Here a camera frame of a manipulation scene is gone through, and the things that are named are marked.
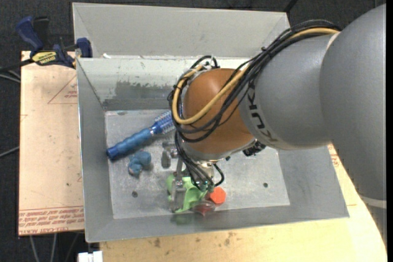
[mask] orange object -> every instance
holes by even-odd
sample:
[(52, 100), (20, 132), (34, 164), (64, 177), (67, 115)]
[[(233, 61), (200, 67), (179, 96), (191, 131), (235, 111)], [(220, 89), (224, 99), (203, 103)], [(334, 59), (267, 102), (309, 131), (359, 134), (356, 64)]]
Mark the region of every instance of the orange object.
[[(224, 68), (213, 69), (193, 79), (184, 96), (184, 118), (190, 118), (199, 112), (215, 95), (217, 95), (234, 71), (234, 69)], [(194, 127), (200, 127), (215, 116), (221, 109), (225, 98), (230, 94), (232, 89), (233, 88), (231, 88), (222, 99), (217, 101), (205, 116), (192, 125)], [(254, 136), (248, 131), (246, 125), (243, 123), (237, 105), (238, 100), (236, 99), (224, 112), (221, 118), (222, 124), (217, 127), (210, 136), (196, 143), (188, 142), (187, 145), (204, 154), (220, 155), (221, 153), (230, 152), (250, 143), (254, 139)], [(204, 131), (201, 131), (199, 133), (189, 134), (188, 137), (195, 139), (203, 134)]]
[(227, 193), (221, 187), (215, 187), (214, 191), (208, 195), (208, 199), (216, 206), (220, 206), (225, 202)]

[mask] gray robot arm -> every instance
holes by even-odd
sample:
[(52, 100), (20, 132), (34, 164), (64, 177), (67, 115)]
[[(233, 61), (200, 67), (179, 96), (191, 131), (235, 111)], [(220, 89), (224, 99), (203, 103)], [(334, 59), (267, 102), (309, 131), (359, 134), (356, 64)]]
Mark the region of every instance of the gray robot arm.
[(285, 48), (253, 87), (240, 113), (255, 138), (282, 149), (332, 142), (386, 228), (386, 5)]

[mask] yellow cable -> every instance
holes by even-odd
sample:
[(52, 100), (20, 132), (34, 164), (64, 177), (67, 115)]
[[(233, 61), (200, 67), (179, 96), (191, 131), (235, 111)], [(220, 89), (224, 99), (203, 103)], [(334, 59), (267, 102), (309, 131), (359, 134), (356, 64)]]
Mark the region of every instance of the yellow cable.
[(326, 34), (336, 34), (338, 31), (336, 29), (330, 29), (330, 28), (312, 28), (312, 29), (305, 29), (304, 31), (300, 31), (299, 33), (296, 33), (292, 36), (290, 36), (288, 39), (293, 39), (295, 37), (305, 35), (305, 34), (310, 34), (310, 33), (326, 33)]
[[(206, 113), (211, 109), (211, 107), (236, 83), (237, 80), (239, 80), (245, 71), (247, 70), (248, 66), (245, 67), (242, 71), (237, 73), (231, 81), (228, 82), (226, 86), (222, 90), (220, 90), (215, 97), (213, 97), (198, 113), (196, 113), (194, 116), (188, 118), (188, 119), (182, 119), (179, 114), (177, 113), (177, 100), (179, 99), (179, 94), (180, 94), (180, 88), (179, 85), (181, 81), (176, 86), (175, 92), (173, 94), (173, 102), (172, 102), (172, 114), (173, 118), (178, 124), (181, 125), (191, 125), (192, 123), (196, 122), (200, 118), (202, 118)], [(184, 76), (184, 79), (189, 78), (193, 73), (188, 73)]]
[[(304, 31), (300, 31), (299, 33), (296, 33), (292, 36), (290, 36), (288, 39), (293, 39), (295, 37), (304, 35), (304, 34), (310, 34), (310, 33), (326, 33), (326, 34), (335, 34), (338, 33), (337, 30), (335, 29), (330, 29), (330, 28), (312, 28), (312, 29), (306, 29)], [(188, 80), (194, 73), (199, 71), (202, 66), (199, 65), (196, 69), (190, 71), (189, 73), (185, 74), (183, 78), (179, 81), (175, 88), (175, 92), (173, 94), (173, 102), (172, 102), (172, 114), (173, 118), (175, 121), (180, 124), (180, 125), (191, 125), (192, 123), (196, 122), (200, 118), (202, 118), (206, 113), (211, 109), (211, 107), (236, 83), (237, 80), (239, 80), (245, 71), (247, 70), (249, 66), (247, 65), (242, 71), (237, 73), (231, 81), (228, 82), (228, 84), (220, 90), (215, 97), (213, 97), (198, 113), (196, 113), (194, 116), (188, 118), (188, 119), (182, 119), (178, 112), (177, 112), (177, 100), (179, 99), (180, 92), (182, 90), (181, 85), (184, 83), (184, 80)]]

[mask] wooden table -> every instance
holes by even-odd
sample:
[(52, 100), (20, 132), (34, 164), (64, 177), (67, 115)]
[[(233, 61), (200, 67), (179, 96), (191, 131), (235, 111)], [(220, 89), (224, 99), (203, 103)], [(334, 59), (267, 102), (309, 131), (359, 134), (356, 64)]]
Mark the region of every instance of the wooden table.
[(329, 149), (350, 218), (102, 242), (104, 261), (387, 261), (372, 216)]

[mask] yellow clamp label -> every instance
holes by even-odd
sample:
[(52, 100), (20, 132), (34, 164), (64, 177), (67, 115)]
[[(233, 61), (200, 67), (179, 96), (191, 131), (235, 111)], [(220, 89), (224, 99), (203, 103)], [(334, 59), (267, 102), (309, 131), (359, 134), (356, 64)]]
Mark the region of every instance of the yellow clamp label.
[(36, 63), (41, 63), (41, 64), (49, 63), (51, 61), (56, 60), (56, 52), (52, 52), (52, 51), (39, 52), (36, 53), (31, 59)]

